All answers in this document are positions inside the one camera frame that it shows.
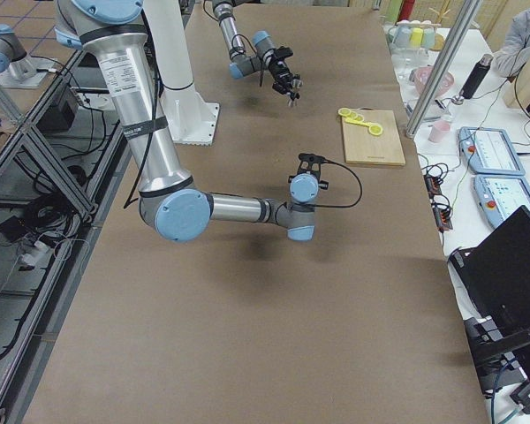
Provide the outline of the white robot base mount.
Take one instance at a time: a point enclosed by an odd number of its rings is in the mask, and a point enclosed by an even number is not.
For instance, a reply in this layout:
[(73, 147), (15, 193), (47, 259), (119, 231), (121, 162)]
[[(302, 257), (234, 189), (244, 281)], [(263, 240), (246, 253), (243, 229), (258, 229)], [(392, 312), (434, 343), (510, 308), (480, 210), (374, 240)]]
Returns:
[(217, 103), (205, 102), (193, 79), (179, 2), (143, 4), (163, 83), (160, 96), (171, 137), (178, 144), (212, 144), (219, 115)]

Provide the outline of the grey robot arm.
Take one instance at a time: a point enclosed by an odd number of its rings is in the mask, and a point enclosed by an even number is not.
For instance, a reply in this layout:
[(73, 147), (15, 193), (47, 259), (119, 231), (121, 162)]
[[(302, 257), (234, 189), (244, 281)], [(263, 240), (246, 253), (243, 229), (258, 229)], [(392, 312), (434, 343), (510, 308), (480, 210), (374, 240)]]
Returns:
[(288, 201), (198, 190), (178, 144), (208, 145), (219, 107), (197, 92), (175, 1), (59, 1), (57, 40), (93, 55), (134, 160), (143, 221), (176, 242), (195, 239), (211, 220), (272, 223), (289, 239), (314, 235), (320, 182), (308, 170), (290, 178)]
[(206, 1), (203, 2), (204, 11), (221, 29), (230, 59), (230, 75), (235, 80), (240, 80), (259, 73), (259, 84), (262, 85), (264, 72), (268, 72), (273, 79), (272, 89), (286, 96), (288, 105), (293, 107), (300, 98), (299, 91), (302, 87), (300, 75), (292, 72), (287, 64), (293, 51), (287, 46), (276, 46), (265, 30), (256, 32), (252, 39), (240, 33), (233, 11), (245, 3), (246, 1), (211, 1), (212, 13), (209, 13)]

